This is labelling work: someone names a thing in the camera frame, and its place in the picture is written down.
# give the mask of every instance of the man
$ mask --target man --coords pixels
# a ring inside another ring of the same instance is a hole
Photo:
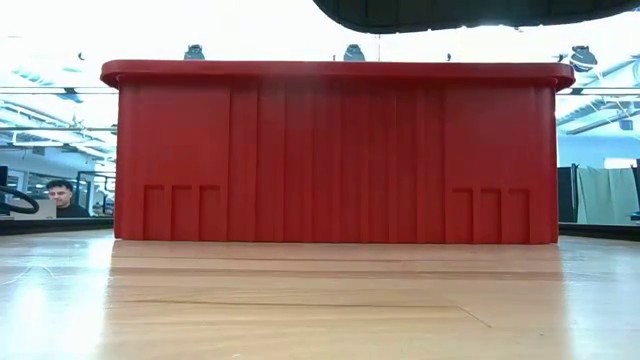
[[[49,199],[56,201],[57,218],[83,218],[89,217],[89,212],[83,207],[72,204],[73,185],[67,180],[53,180],[47,184]]]

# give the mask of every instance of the black cable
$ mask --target black cable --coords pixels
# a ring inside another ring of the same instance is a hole
[[[18,199],[22,199],[26,201],[29,205],[31,205],[31,207],[25,208],[21,206],[10,205],[5,202],[0,202],[0,210],[9,210],[19,214],[35,214],[38,211],[40,211],[40,204],[38,204],[37,201],[33,200],[33,198],[31,198],[29,195],[25,193],[22,193],[18,190],[14,190],[10,187],[1,186],[1,185],[0,185],[0,192],[11,194],[17,197]]]

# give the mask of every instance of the gray curtain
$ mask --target gray curtain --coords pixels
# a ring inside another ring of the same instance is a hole
[[[638,211],[633,169],[578,168],[578,223],[633,225]]]

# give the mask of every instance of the vertical ridge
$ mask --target vertical ridge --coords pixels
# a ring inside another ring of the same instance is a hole
[[[255,239],[257,93],[255,80],[234,84],[231,101],[229,238]]]
[[[372,242],[389,242],[388,132],[393,117],[388,94],[382,86],[373,89],[369,134],[369,228]]]
[[[555,93],[550,91],[549,89],[536,89],[536,102],[535,102],[535,106],[538,109],[538,116],[540,116],[542,119],[546,120],[543,122],[545,124],[547,124],[546,126],[548,126],[548,131],[549,134],[543,134],[542,136],[540,136],[541,139],[553,139],[552,141],[548,142],[548,146],[549,146],[549,159],[547,159],[547,161],[552,161],[554,164],[556,164],[556,166],[554,166],[553,168],[551,168],[550,166],[546,165],[547,167],[547,171],[549,171],[549,186],[551,188],[551,190],[549,191],[549,201],[552,204],[557,204],[558,202],[558,171],[557,171],[557,160],[558,160],[558,147],[556,145],[557,141],[558,141],[558,134],[557,134],[557,127],[556,127],[556,120],[555,120],[555,110],[556,110],[556,105],[555,105]],[[549,103],[549,108],[547,109],[547,112],[541,112],[540,109],[545,109],[547,108],[547,106],[545,106],[544,103],[541,104],[542,101],[544,101],[544,99],[547,99],[546,101],[548,101]],[[556,226],[555,224],[558,224],[560,222],[559,219],[559,210],[557,206],[553,207],[552,212],[550,212],[550,219],[549,219],[549,232],[550,234],[548,234],[549,239],[540,239],[539,243],[557,243],[558,242],[558,232],[559,232],[559,227]]]
[[[344,119],[342,116],[342,89],[336,84],[332,84],[332,104],[331,107],[335,112],[335,123],[333,123],[333,128],[336,131],[336,149],[334,153],[334,177],[333,177],[333,188],[334,188],[334,198],[333,198],[333,210],[334,210],[334,228],[333,228],[333,242],[339,242],[344,240],[342,238],[342,166],[343,166],[343,156],[342,156],[342,138],[343,138],[343,123]]]
[[[500,188],[500,244],[505,243],[505,238],[509,231],[507,224],[508,195],[509,189],[503,184]]]
[[[225,192],[224,192],[224,213],[226,214],[225,218],[224,218],[224,239],[226,241],[232,240],[229,238],[229,219],[231,218],[229,216],[229,210],[230,210],[230,206],[229,204],[231,203],[229,201],[229,194],[231,193],[230,188],[231,186],[229,185],[231,183],[230,180],[233,179],[229,179],[231,177],[231,161],[232,161],[232,147],[233,144],[231,142],[231,139],[233,139],[233,131],[231,130],[233,128],[233,89],[231,88],[233,85],[229,85],[229,89],[228,89],[228,113],[227,113],[227,169],[226,169],[226,178],[227,181],[225,183]]]
[[[318,96],[313,105],[313,167],[312,167],[312,234],[314,242],[327,242],[333,236],[333,187],[335,168],[334,136],[335,116],[331,108],[330,92],[326,84],[316,89]]]
[[[449,230],[449,211],[451,207],[451,189],[447,187],[449,183],[449,177],[447,176],[447,170],[449,168],[449,164],[447,162],[447,101],[448,101],[448,91],[447,88],[442,88],[441,94],[439,96],[440,101],[438,103],[441,105],[438,111],[438,123],[442,125],[441,127],[441,139],[442,139],[442,154],[441,154],[441,164],[442,164],[442,225],[443,225],[443,237],[444,243],[451,243],[452,236],[451,231]]]
[[[425,91],[417,90],[416,99],[416,242],[427,242],[427,184]]]
[[[422,195],[418,196],[421,201],[421,210],[416,208],[416,212],[421,211],[419,219],[419,229],[423,232],[422,242],[444,243],[445,242],[445,192],[444,183],[445,163],[444,163],[444,104],[442,103],[441,88],[423,89],[421,93],[422,104],[418,105],[418,120],[416,126],[417,136],[422,140],[418,141],[416,148],[422,164],[418,166],[416,172],[417,186]]]
[[[283,146],[284,146],[284,92],[282,81],[263,80],[257,103],[257,181],[256,223],[259,241],[281,241]]]
[[[259,103],[260,103],[260,82],[254,80],[250,84],[251,104],[249,111],[251,112],[250,121],[251,128],[248,131],[249,149],[247,149],[247,214],[251,217],[247,224],[247,230],[245,232],[246,239],[249,241],[256,240],[256,225],[257,225],[257,187],[258,187],[258,124],[259,124]]]
[[[281,218],[280,224],[278,224],[279,232],[277,241],[285,242],[285,234],[287,232],[287,126],[289,124],[289,114],[287,112],[287,102],[289,97],[289,84],[287,81],[282,82],[282,93],[283,93],[283,101],[282,101],[282,181],[281,181],[281,192],[280,195],[282,198],[280,199],[282,207],[281,207]]]
[[[388,141],[388,153],[387,153],[387,186],[389,194],[388,203],[388,217],[389,217],[389,242],[398,242],[398,179],[397,179],[397,166],[398,166],[398,104],[396,89],[388,93],[391,97],[393,104],[392,117],[389,119],[389,132],[387,134]]]
[[[441,214],[441,218],[440,218],[440,226],[442,227],[442,239],[439,239],[440,243],[446,243],[447,242],[447,219],[448,219],[448,214],[447,214],[447,192],[446,192],[446,153],[447,153],[447,147],[446,147],[446,123],[445,120],[447,118],[446,116],[446,106],[445,106],[445,102],[447,100],[446,97],[446,92],[444,88],[438,88],[437,93],[435,95],[435,104],[436,104],[436,123],[438,124],[438,129],[440,130],[439,134],[438,134],[438,140],[439,140],[439,148],[438,148],[438,157],[439,157],[439,169],[438,172],[440,173],[440,187],[439,187],[439,191],[438,191],[438,197],[439,197],[439,201],[440,201],[440,206],[438,208],[438,211],[440,211]]]
[[[195,241],[202,241],[202,211],[200,206],[201,192],[202,184],[195,184],[193,186],[193,201],[195,203],[195,208],[198,209],[198,211],[196,212],[197,216],[195,217],[195,219],[193,219],[193,226],[195,226],[196,228],[196,238],[194,239]]]
[[[173,192],[175,191],[175,186],[171,185],[171,184],[165,184],[164,185],[165,188],[165,192],[164,192],[164,198],[165,198],[165,204],[167,204],[167,207],[164,209],[164,218],[165,218],[165,224],[166,227],[164,229],[165,234],[164,234],[164,239],[165,241],[173,241],[176,240],[175,238],[175,211],[176,209],[174,209],[174,203],[173,203]]]
[[[258,204],[258,183],[260,182],[259,176],[260,173],[258,169],[260,168],[260,120],[262,118],[262,112],[260,111],[260,104],[262,103],[262,81],[257,80],[255,83],[256,86],[256,137],[255,137],[255,147],[253,157],[255,158],[255,166],[254,166],[254,182],[253,182],[253,241],[260,241],[258,238],[258,216],[259,212],[259,204]]]
[[[360,189],[360,242],[369,243],[371,242],[371,229],[369,227],[369,159],[371,157],[371,126],[369,122],[369,119],[371,118],[370,92],[364,93],[363,101],[365,101],[366,106],[363,106],[362,108],[366,109],[366,113],[362,114],[362,117],[360,118],[360,126],[362,129],[362,134],[360,137],[360,149],[362,151],[362,168],[360,169],[360,182],[362,185],[362,188]]]
[[[418,85],[398,89],[396,111],[396,219],[398,242],[415,243],[416,232],[416,120]]]
[[[357,219],[357,200],[354,201],[354,196],[357,197],[358,189],[352,184],[354,167],[357,166],[356,161],[353,159],[354,155],[354,138],[355,132],[353,131],[353,116],[350,116],[349,108],[354,101],[357,101],[354,95],[353,86],[345,86],[342,91],[342,97],[348,97],[348,101],[340,103],[340,148],[341,148],[341,164],[340,164],[340,213],[341,213],[341,231],[340,237],[342,242],[353,242],[357,235],[355,232],[358,230]]]
[[[305,133],[307,137],[306,149],[304,153],[307,155],[307,161],[304,163],[303,175],[304,175],[304,203],[303,203],[303,219],[304,227],[302,229],[305,242],[313,242],[313,167],[314,167],[314,124],[315,124],[315,104],[317,98],[317,91],[315,86],[308,89],[305,94],[304,101],[304,117]]]
[[[480,242],[481,238],[481,228],[480,228],[480,192],[482,189],[474,186],[471,189],[471,241],[472,244],[477,244]]]
[[[122,170],[120,175],[122,176],[122,180],[126,181],[125,186],[122,187],[124,190],[121,194],[122,200],[120,202],[121,206],[116,211],[116,215],[118,212],[122,211],[120,220],[123,222],[123,227],[120,229],[125,235],[133,238],[133,239],[144,239],[145,235],[145,227],[144,227],[144,219],[146,216],[146,212],[148,211],[145,207],[145,181],[142,179],[142,167],[137,161],[137,157],[135,154],[139,153],[142,150],[141,142],[134,141],[138,133],[138,125],[136,119],[144,118],[144,111],[151,106],[152,102],[149,101],[149,95],[142,91],[140,87],[135,86],[131,89],[131,92],[135,94],[133,101],[135,101],[135,106],[130,104],[128,107],[131,109],[131,118],[130,121],[123,122],[121,132],[124,132],[127,135],[127,138],[120,139],[120,143],[124,143],[123,152],[128,154],[128,156],[122,156],[121,159],[127,158],[128,161],[120,161],[122,164]],[[129,206],[122,206],[122,204],[138,204],[139,208],[143,209],[143,211],[131,211],[126,212],[127,209],[131,209]]]

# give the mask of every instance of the ceiling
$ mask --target ceiling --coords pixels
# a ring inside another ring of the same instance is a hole
[[[368,61],[404,62],[443,62],[449,55],[456,62],[555,62],[562,54],[571,55],[572,46],[589,45],[598,65],[587,73],[577,73],[575,86],[589,91],[558,96],[559,134],[640,138],[637,127],[624,130],[628,129],[626,120],[635,121],[640,116],[636,110],[640,109],[640,43],[624,41],[640,33],[640,12],[574,25],[520,29],[484,26],[375,36],[333,23],[311,1],[274,2],[286,5],[287,11],[273,10],[258,0],[216,2],[206,9],[202,9],[203,2],[188,0],[185,4],[192,6],[190,11],[183,7],[175,11],[159,8],[152,19],[146,16],[146,7],[128,2],[131,6],[127,6],[126,14],[110,10],[104,14],[109,20],[122,16],[122,26],[118,27],[99,26],[104,18],[96,17],[82,2],[70,8],[39,0],[11,2],[8,6],[15,13],[24,13],[29,6],[41,6],[49,13],[36,19],[39,22],[35,27],[33,21],[18,21],[19,16],[0,22],[0,90],[42,88],[37,94],[0,91],[0,122],[5,127],[109,127],[117,121],[117,96],[98,80],[103,62],[115,58],[181,59],[187,46],[195,42],[203,45],[208,59],[217,60],[330,61],[334,55],[341,58],[348,44],[357,43]],[[251,11],[243,9],[249,5]],[[220,22],[208,21],[203,15],[211,12],[215,14],[209,19]],[[142,37],[136,31],[141,16],[152,36]],[[53,25],[51,19],[57,19],[61,27],[47,27]],[[66,29],[69,23],[65,21],[72,20],[76,26]],[[243,22],[262,24],[264,30],[256,32],[238,25]],[[37,27],[46,31],[34,31]],[[16,135],[5,131],[0,135],[5,142],[59,141],[75,144],[73,149],[92,156],[115,156],[116,138],[110,132],[29,131]]]

